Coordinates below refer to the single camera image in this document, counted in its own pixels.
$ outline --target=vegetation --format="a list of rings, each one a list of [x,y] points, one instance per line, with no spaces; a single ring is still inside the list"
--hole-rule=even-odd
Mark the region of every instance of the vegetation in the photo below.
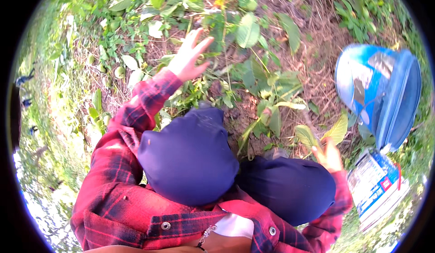
[[[423,87],[413,131],[397,152],[389,154],[401,165],[412,184],[411,192],[390,218],[367,235],[358,231],[359,218],[353,209],[345,217],[342,237],[332,251],[367,252],[393,243],[404,233],[417,211],[435,146],[432,79],[409,14],[399,0],[284,0],[280,5],[288,5],[288,13],[275,10],[273,1],[42,2],[19,55],[17,76],[28,74],[36,61],[36,77],[21,90],[21,96],[32,97],[34,105],[23,110],[16,161],[26,199],[41,207],[41,212],[32,215],[57,252],[80,251],[68,221],[90,169],[90,155],[108,120],[130,98],[134,84],[167,66],[186,33],[199,26],[215,38],[199,60],[210,61],[210,68],[169,98],[155,117],[156,131],[198,106],[200,100],[209,100],[229,115],[228,130],[237,137],[240,157],[252,157],[250,141],[255,140],[263,144],[257,152],[279,146],[294,155],[297,149],[301,157],[308,157],[317,137],[324,135],[333,136],[337,144],[346,142],[339,148],[345,168],[353,167],[358,154],[374,144],[373,136],[363,131],[364,127],[356,129],[356,116],[341,105],[331,109],[313,97],[306,98],[309,80],[302,71],[320,74],[328,56],[336,58],[339,53],[334,48],[326,57],[319,49],[307,54],[307,45],[318,38],[311,31],[314,27],[307,27],[315,12],[313,3],[329,9],[328,13],[336,12],[340,27],[353,37],[349,42],[406,47],[421,65]],[[303,21],[297,14],[307,19]],[[293,65],[297,59],[304,68]],[[327,82],[327,77],[320,80]],[[318,92],[322,86],[333,90],[333,82],[328,84],[319,85]],[[254,101],[253,107],[247,101]],[[238,121],[231,113],[250,106],[253,116],[247,121]],[[35,135],[28,133],[33,125],[38,128]]]

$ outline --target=person's left hand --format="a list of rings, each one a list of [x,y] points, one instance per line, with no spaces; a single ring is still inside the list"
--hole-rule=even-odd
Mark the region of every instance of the person's left hand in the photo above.
[[[195,67],[195,62],[199,55],[213,42],[215,38],[205,38],[200,44],[196,45],[199,36],[203,33],[203,28],[191,31],[183,45],[178,50],[178,53],[168,65],[169,71],[173,72],[182,82],[191,80],[200,74],[210,65],[210,62]]]

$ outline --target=navy blue pants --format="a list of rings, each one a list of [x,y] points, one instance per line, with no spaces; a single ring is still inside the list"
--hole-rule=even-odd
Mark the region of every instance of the navy blue pants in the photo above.
[[[318,218],[334,203],[334,179],[318,163],[256,156],[239,164],[223,119],[220,109],[191,109],[161,132],[143,133],[138,160],[157,193],[183,205],[202,206],[235,183],[293,226]]]

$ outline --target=hand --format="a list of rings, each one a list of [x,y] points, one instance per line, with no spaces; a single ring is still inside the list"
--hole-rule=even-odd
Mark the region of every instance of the hand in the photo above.
[[[173,72],[182,82],[199,76],[210,65],[209,62],[205,62],[195,67],[195,62],[199,55],[202,54],[214,40],[213,37],[208,37],[200,44],[196,45],[203,31],[203,28],[191,31],[178,50],[177,55],[171,60],[167,67],[169,71]]]
[[[326,145],[323,149],[323,153],[320,152],[317,147],[312,147],[312,152],[318,162],[330,173],[343,170],[340,151],[335,146],[334,140],[331,137],[326,137],[321,142],[322,145],[324,143],[326,143]]]

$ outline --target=soil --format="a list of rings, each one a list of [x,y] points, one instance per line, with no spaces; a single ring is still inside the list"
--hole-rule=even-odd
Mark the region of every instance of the soil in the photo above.
[[[206,8],[212,8],[215,0],[204,0]],[[303,92],[299,95],[307,102],[313,102],[319,108],[319,115],[310,111],[312,123],[318,131],[315,131],[318,137],[321,137],[335,123],[341,114],[344,104],[340,101],[334,84],[334,68],[337,57],[342,49],[353,42],[353,38],[346,29],[338,26],[338,17],[335,14],[332,0],[258,0],[258,7],[254,12],[256,16],[262,18],[264,15],[276,21],[275,12],[288,14],[298,25],[301,32],[301,45],[295,54],[290,53],[285,31],[278,23],[270,24],[269,28],[262,30],[262,35],[268,40],[275,38],[279,44],[279,50],[272,49],[281,62],[282,71],[297,71],[298,77],[303,85]],[[199,23],[193,23],[192,28],[199,27]],[[180,31],[172,28],[169,31],[170,38],[184,38],[186,31]],[[148,65],[156,66],[156,60],[165,54],[176,53],[179,46],[173,45],[168,39],[153,40],[147,46],[148,53],[144,59]],[[253,47],[257,54],[261,54],[259,47]],[[95,46],[92,52],[98,59],[98,47]],[[229,46],[225,54],[217,57],[215,69],[219,70],[229,63],[243,62],[249,57],[248,54],[240,55],[235,46]],[[109,90],[102,86],[101,73],[96,66],[88,67],[92,79],[92,89],[101,88],[103,97],[103,107],[112,114],[115,114],[119,107],[131,97],[131,92],[127,87],[127,80],[117,80],[114,76],[113,87]],[[278,70],[279,67],[270,66],[272,70]],[[131,71],[126,69],[126,78]],[[210,97],[221,96],[219,82],[215,82],[210,87],[208,93]],[[236,102],[233,109],[224,106],[225,127],[228,130],[228,142],[231,149],[236,154],[238,151],[237,139],[252,123],[256,116],[256,107],[259,102],[257,97],[250,93],[238,90],[237,93],[242,101]],[[242,156],[253,157],[261,155],[263,148],[268,143],[282,144],[291,157],[303,158],[309,151],[301,143],[294,143],[295,129],[299,124],[305,124],[300,112],[291,110],[286,107],[280,107],[282,119],[282,129],[280,138],[267,137],[262,135],[259,139],[251,135],[248,146]],[[339,144],[342,152],[350,152],[352,138],[356,137],[355,127],[348,131],[345,140]]]

